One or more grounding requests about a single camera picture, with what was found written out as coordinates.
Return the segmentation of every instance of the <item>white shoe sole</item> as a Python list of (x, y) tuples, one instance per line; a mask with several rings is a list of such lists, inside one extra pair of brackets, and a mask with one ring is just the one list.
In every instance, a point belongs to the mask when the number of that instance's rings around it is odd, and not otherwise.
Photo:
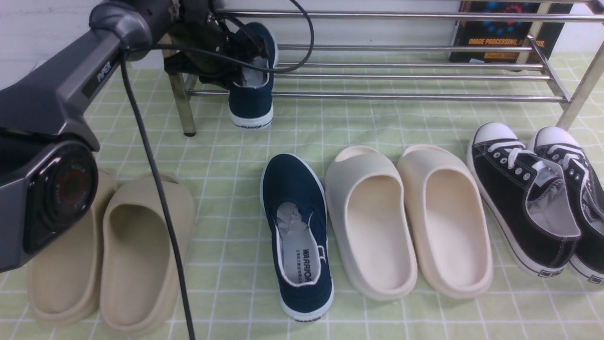
[(263, 130), (271, 125), (273, 118), (273, 107), (271, 104), (271, 109), (267, 114), (258, 118), (241, 118), (237, 117), (231, 109), (229, 108), (229, 114), (231, 116), (231, 121), (235, 124), (236, 127), (244, 129), (244, 130)]
[(321, 319), (321, 317), (323, 315), (325, 315), (325, 313), (327, 313), (329, 308), (332, 306), (333, 293), (334, 293), (334, 289), (333, 289), (333, 280), (332, 280), (332, 292), (329, 295), (329, 299), (327, 300), (325, 305), (323, 305), (321, 308), (319, 308), (315, 311), (309, 312), (309, 313), (300, 313), (300, 312), (296, 312), (295, 310), (289, 308), (288, 305), (285, 304), (285, 301), (283, 301), (283, 297), (281, 295), (279, 295), (279, 300), (281, 301), (281, 308), (283, 309), (285, 314), (287, 314), (290, 318), (292, 318), (298, 322), (313, 322), (313, 321), (317, 321), (317, 320)]
[[(323, 189), (323, 185), (321, 184), (321, 181), (316, 176), (316, 174), (312, 170), (312, 168), (303, 159), (301, 159), (298, 156), (293, 155), (293, 154), (287, 154), (287, 155), (296, 157), (300, 162), (302, 162), (302, 164), (312, 174), (312, 177), (315, 179), (316, 183), (319, 185), (319, 189), (321, 190), (321, 196), (323, 197), (323, 203), (324, 203), (325, 213), (326, 213), (325, 215), (327, 217), (327, 202), (325, 201), (325, 190)], [(262, 171), (262, 176), (260, 177), (260, 205), (262, 205), (262, 211), (266, 210), (265, 206), (264, 206), (264, 199), (263, 199), (263, 197), (264, 197), (263, 188), (264, 188), (264, 178), (265, 178), (267, 167), (268, 167), (268, 164), (267, 164), (267, 166), (265, 166), (264, 170)], [(327, 240), (325, 251), (329, 254), (329, 240)], [(334, 293), (334, 287), (333, 287), (333, 278), (332, 278), (332, 292), (329, 296), (329, 299), (327, 300), (325, 305), (323, 305), (321, 308), (319, 308), (313, 312), (309, 312), (309, 313), (300, 313), (300, 312), (296, 312), (295, 310), (289, 308), (288, 305), (285, 304), (285, 301), (283, 301), (283, 297), (281, 296), (281, 293), (279, 293), (279, 300), (281, 301), (281, 308), (283, 309), (285, 314), (287, 314), (290, 318), (292, 318), (298, 322), (312, 322), (312, 321), (319, 320), (325, 313), (327, 313), (329, 308), (332, 306), (333, 293)]]
[(487, 204), (487, 206), (493, 213), (493, 216), (495, 216), (495, 219), (497, 219), (497, 222), (499, 223), (499, 226), (500, 226), (501, 230), (503, 231), (503, 236), (506, 239), (505, 244), (507, 245), (510, 253), (512, 254), (512, 257), (516, 261), (516, 264), (518, 265), (518, 267), (520, 267), (527, 273), (529, 273), (531, 275), (544, 277), (544, 278), (549, 278), (549, 277), (553, 277), (553, 276), (560, 274), (562, 272), (562, 270), (564, 269), (564, 266), (562, 266), (560, 268), (544, 267), (544, 266), (534, 262), (533, 260), (531, 260), (531, 258), (528, 255), (526, 255), (526, 253), (522, 250), (522, 248), (520, 248), (520, 245), (518, 244), (518, 242), (516, 242), (516, 239), (514, 238), (514, 235), (512, 234), (510, 227), (507, 225), (505, 219), (503, 219), (503, 216), (497, 210), (495, 203), (493, 202), (493, 200), (491, 199), (491, 197), (485, 190), (483, 184), (478, 179), (476, 169), (474, 168), (474, 159), (472, 158), (472, 147), (474, 145), (476, 133), (478, 133), (478, 130), (476, 130), (476, 132), (474, 133), (474, 136), (472, 137), (472, 139), (470, 139), (470, 143), (467, 147), (466, 165), (470, 169), (470, 172), (474, 176), (474, 179), (476, 179), (476, 185), (478, 185), (478, 190), (480, 191), (480, 194), (483, 197), (484, 202)]
[(568, 267), (583, 281), (595, 284), (604, 284), (604, 275), (584, 265), (577, 255), (573, 255), (573, 257), (571, 257), (570, 261), (568, 262)]

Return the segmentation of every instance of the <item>black cable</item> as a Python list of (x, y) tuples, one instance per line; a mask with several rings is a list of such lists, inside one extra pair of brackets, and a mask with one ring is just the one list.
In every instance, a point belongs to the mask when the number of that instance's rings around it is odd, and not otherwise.
[(159, 200), (161, 202), (161, 209), (164, 211), (165, 223), (168, 227), (168, 234), (170, 235), (170, 242), (172, 243), (172, 249), (174, 250), (174, 258), (176, 260), (176, 271), (178, 271), (178, 281), (180, 282), (181, 286), (182, 306), (185, 312), (189, 339), (195, 340), (195, 329), (193, 328), (193, 318), (191, 317), (191, 308), (189, 306), (188, 301), (187, 286), (185, 283), (185, 272), (182, 265), (181, 252), (178, 247), (178, 241), (176, 240), (176, 233), (174, 232), (172, 217), (170, 216), (170, 211), (168, 209), (168, 202), (165, 198), (164, 186), (161, 183), (161, 177), (159, 176), (157, 164), (155, 163), (155, 159), (153, 158), (153, 152), (151, 151), (151, 145), (149, 143), (147, 131), (145, 130), (145, 126), (143, 123), (143, 117), (141, 117), (141, 111), (138, 109), (137, 101), (134, 98), (134, 93), (132, 92), (130, 79), (128, 78), (128, 70), (126, 68), (127, 59), (128, 53), (124, 53), (120, 60), (121, 76), (124, 80), (124, 87), (126, 88), (128, 99), (130, 100), (130, 104), (132, 105), (132, 111), (134, 111), (134, 117), (137, 120), (138, 130), (143, 140), (143, 146), (145, 148), (145, 152), (147, 153), (149, 165), (151, 166), (151, 172), (153, 173), (153, 179), (155, 180), (155, 185), (157, 186), (157, 191), (159, 194)]
[(141, 134), (141, 139), (143, 140), (143, 146), (145, 149), (145, 153), (147, 154), (149, 166), (151, 167), (151, 173), (153, 174), (153, 179), (155, 181), (155, 185), (157, 186), (159, 200), (161, 202), (161, 208), (164, 212), (165, 223), (167, 225), (168, 234), (170, 236), (170, 242), (172, 244), (172, 249), (174, 251), (174, 258), (176, 261), (176, 271), (178, 272), (178, 281), (180, 283), (180, 289), (181, 289), (182, 306), (183, 306), (184, 313), (185, 313), (185, 320), (187, 323), (189, 340), (195, 340), (195, 329), (193, 327), (193, 318), (191, 316), (191, 307), (190, 307), (189, 301), (188, 301), (187, 283), (185, 282), (185, 273), (184, 273), (184, 267), (182, 265), (182, 257), (181, 257), (181, 253), (180, 253), (180, 248), (178, 246), (178, 240), (176, 239), (176, 233), (174, 231), (174, 225), (172, 223), (172, 218), (170, 216), (170, 210), (168, 209), (168, 202), (165, 197), (164, 186), (161, 183), (161, 177), (159, 175), (159, 170), (157, 168), (157, 164), (155, 163), (155, 158), (153, 157), (153, 151), (151, 150), (151, 145), (149, 143), (147, 131), (145, 130), (145, 126), (143, 123), (143, 117), (141, 116), (141, 111), (138, 108), (137, 101), (134, 98), (134, 93), (132, 91), (132, 85), (130, 84), (130, 79), (128, 78), (128, 70), (126, 67), (126, 62), (128, 60), (129, 53), (132, 53), (132, 52), (152, 51), (152, 50), (181, 50), (181, 51), (189, 52), (189, 53), (205, 54), (210, 57), (215, 57), (218, 59), (226, 60), (228, 62), (239, 65), (241, 67), (250, 68), (252, 70), (261, 71), (261, 72), (265, 72), (265, 73), (289, 73), (289, 72), (295, 71), (295, 70), (299, 69), (300, 67), (302, 67), (308, 61), (308, 59), (310, 59), (310, 55), (312, 54), (313, 48), (315, 46), (315, 29), (312, 25), (310, 16), (304, 10), (304, 8), (296, 0), (290, 0), (290, 2), (293, 3), (294, 6), (296, 6), (300, 10), (302, 15), (306, 18), (306, 21), (308, 22), (308, 27), (310, 30), (310, 45), (309, 45), (308, 52), (306, 53), (305, 57), (297, 65), (295, 65), (293, 67), (278, 68), (278, 69), (257, 67), (255, 65), (252, 65), (252, 64), (249, 64), (246, 62), (242, 62), (240, 60), (237, 60), (237, 59), (234, 59), (234, 58), (231, 58), (228, 56), (224, 56), (222, 54), (206, 51), (201, 48), (193, 48), (193, 47), (182, 46), (182, 45), (161, 45), (161, 44), (157, 44), (157, 45), (154, 45), (151, 47), (128, 49), (128, 50), (124, 51), (122, 58), (120, 60), (121, 75), (123, 78), (124, 87), (126, 89), (126, 94), (128, 95), (128, 99), (130, 100), (130, 104), (132, 105), (132, 111), (134, 112), (134, 117), (137, 120), (138, 130)]
[(131, 52), (131, 53), (133, 53), (133, 52), (153, 51), (153, 50), (181, 50), (181, 51), (188, 52), (188, 53), (205, 54), (206, 56), (214, 57), (214, 58), (217, 58), (217, 59), (222, 59), (222, 60), (231, 62), (233, 64), (239, 65), (241, 67), (249, 68), (249, 69), (252, 69), (252, 70), (255, 70), (255, 71), (264, 72), (264, 73), (276, 73), (276, 74), (290, 73), (290, 72), (295, 71), (295, 70), (299, 69), (300, 67), (302, 67), (308, 61), (308, 59), (310, 59), (310, 55), (312, 54), (312, 51), (313, 51), (313, 49), (315, 47), (315, 28), (313, 27), (312, 20), (310, 20), (310, 16), (305, 11), (305, 9), (302, 8), (302, 6), (296, 0), (289, 0), (289, 1), (291, 3), (293, 3), (294, 6), (298, 7), (298, 9), (302, 13), (302, 15), (306, 18), (306, 21), (308, 22), (308, 28), (310, 30), (310, 45), (309, 45), (309, 48), (308, 48), (308, 52), (306, 53), (305, 57), (299, 63), (297, 63), (296, 65), (291, 66), (291, 67), (287, 67), (287, 68), (264, 68), (264, 67), (258, 67), (258, 66), (246, 63), (246, 62), (242, 62), (242, 61), (237, 60), (235, 58), (224, 56), (224, 55), (219, 54), (219, 53), (210, 52), (210, 51), (203, 50), (201, 48), (189, 47), (189, 46), (184, 46), (184, 45), (157, 44), (157, 45), (152, 45), (152, 46), (149, 46), (149, 47), (131, 48), (131, 49), (128, 49), (128, 51)]

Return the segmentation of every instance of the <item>beige slide sandal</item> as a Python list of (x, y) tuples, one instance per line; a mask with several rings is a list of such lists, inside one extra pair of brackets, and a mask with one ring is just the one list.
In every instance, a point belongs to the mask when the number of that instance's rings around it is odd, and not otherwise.
[(416, 145), (405, 150), (397, 169), (426, 280), (455, 299), (484, 293), (493, 259), (480, 193), (466, 165), (447, 150)]
[(99, 169), (90, 210), (27, 265), (30, 308), (38, 322), (64, 326), (98, 309), (103, 216), (116, 190), (115, 176)]
[[(193, 197), (176, 177), (162, 174), (161, 179), (184, 259), (195, 221)], [(148, 335), (171, 317), (180, 292), (164, 213), (150, 174), (115, 193), (103, 220), (103, 236), (101, 318), (119, 335)]]
[(417, 261), (403, 208), (403, 184), (394, 164), (368, 146), (351, 146), (326, 175), (333, 230), (353, 286), (385, 301), (409, 294)]

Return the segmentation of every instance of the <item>shoe rack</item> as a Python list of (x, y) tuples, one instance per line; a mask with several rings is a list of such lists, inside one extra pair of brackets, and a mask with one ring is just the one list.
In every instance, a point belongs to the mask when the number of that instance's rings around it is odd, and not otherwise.
[[(546, 82), (551, 89), (550, 96), (526, 95), (499, 95), (499, 94), (418, 94), (418, 93), (346, 93), (346, 92), (301, 92), (301, 91), (274, 91), (274, 97), (287, 97), (294, 99), (364, 99), (364, 100), (458, 100), (468, 102), (533, 102), (533, 103), (559, 103), (562, 114), (557, 126), (568, 129), (581, 111), (583, 104), (594, 89), (597, 81), (604, 73), (604, 43), (600, 46), (589, 65), (583, 79), (574, 93), (568, 92), (555, 70), (548, 62), (543, 51), (535, 41), (543, 22), (596, 22), (604, 24), (604, 0), (528, 0), (528, 2), (541, 3), (536, 14), (527, 13), (415, 13), (415, 12), (349, 12), (349, 11), (309, 11), (312, 19), (355, 20), (355, 19), (383, 19), (383, 20), (449, 20), (449, 21), (503, 21), (503, 22), (532, 22), (533, 25), (524, 41), (523, 46), (517, 47), (454, 47), (454, 46), (362, 46), (362, 45), (315, 45), (315, 51), (362, 51), (362, 52), (398, 52), (398, 53), (435, 53), (435, 52), (494, 52), (494, 53), (519, 53), (516, 64), (458, 64), (458, 63), (337, 63), (337, 62), (308, 62), (304, 67), (334, 69), (449, 69), (458, 73), (444, 74), (367, 74), (367, 73), (308, 73), (301, 72), (278, 74), (277, 77), (293, 79), (339, 79), (339, 80), (481, 80), (481, 81), (525, 81)], [(547, 14), (551, 4), (586, 4), (592, 11), (590, 15), (573, 14)], [(297, 11), (282, 10), (236, 10), (229, 13), (239, 18), (288, 18), (301, 19), (304, 17)], [(307, 45), (279, 45), (280, 50), (306, 51)], [(531, 53), (536, 54), (539, 64), (526, 64)], [(279, 63), (281, 67), (293, 66), (293, 62)], [(469, 70), (520, 70), (537, 71), (540, 74), (472, 74)], [(196, 133), (189, 104), (192, 96), (226, 96), (224, 90), (196, 90), (196, 77), (183, 74), (170, 76), (170, 83), (174, 92), (176, 107), (182, 122), (182, 129), (186, 136)]]

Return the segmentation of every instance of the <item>canvas slip-on shoe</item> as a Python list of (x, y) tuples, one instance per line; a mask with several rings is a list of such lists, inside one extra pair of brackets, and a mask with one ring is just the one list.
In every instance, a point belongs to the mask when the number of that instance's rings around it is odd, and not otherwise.
[[(268, 58), (262, 56), (254, 58), (252, 64), (258, 67), (275, 68), (279, 50), (274, 35), (259, 22), (250, 22), (245, 26), (264, 42), (269, 54)], [(236, 35), (243, 40), (249, 40), (243, 30), (237, 31)], [(271, 124), (274, 80), (275, 76), (272, 73), (242, 68), (241, 79), (229, 86), (228, 103), (233, 124), (239, 128), (251, 130), (264, 129)]]
[(541, 277), (560, 274), (581, 236), (562, 168), (526, 150), (501, 123), (478, 128), (466, 163), (518, 266)]
[(560, 128), (540, 129), (529, 149), (564, 170), (568, 201), (582, 233), (571, 270), (585, 281), (604, 284), (604, 191), (594, 168), (579, 143)]
[(262, 174), (260, 201), (272, 232), (281, 307), (296, 321), (317, 320), (333, 301), (323, 186), (303, 160), (280, 154)]

